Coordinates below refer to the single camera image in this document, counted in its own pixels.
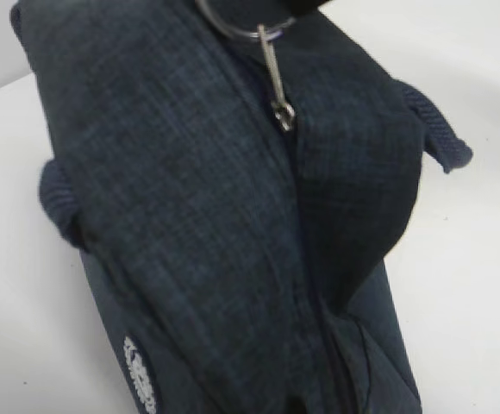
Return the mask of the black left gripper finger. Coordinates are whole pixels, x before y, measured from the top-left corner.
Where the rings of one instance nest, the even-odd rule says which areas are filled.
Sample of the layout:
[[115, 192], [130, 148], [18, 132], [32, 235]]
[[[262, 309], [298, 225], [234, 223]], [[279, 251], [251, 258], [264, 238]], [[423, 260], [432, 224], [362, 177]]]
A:
[[308, 15], [330, 0], [284, 0], [286, 7], [292, 15]]

